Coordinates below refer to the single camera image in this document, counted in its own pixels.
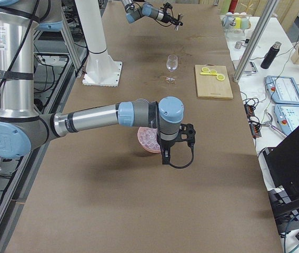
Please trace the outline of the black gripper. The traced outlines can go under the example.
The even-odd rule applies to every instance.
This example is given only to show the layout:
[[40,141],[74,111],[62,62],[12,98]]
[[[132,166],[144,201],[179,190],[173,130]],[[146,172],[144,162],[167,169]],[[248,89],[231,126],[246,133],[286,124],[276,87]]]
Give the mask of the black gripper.
[[171,158],[171,147],[175,144],[175,140],[163,140],[160,139],[162,164],[169,165]]
[[163,23],[171,23],[176,25],[176,20],[174,17],[172,17],[167,11],[163,11],[163,17],[162,17]]

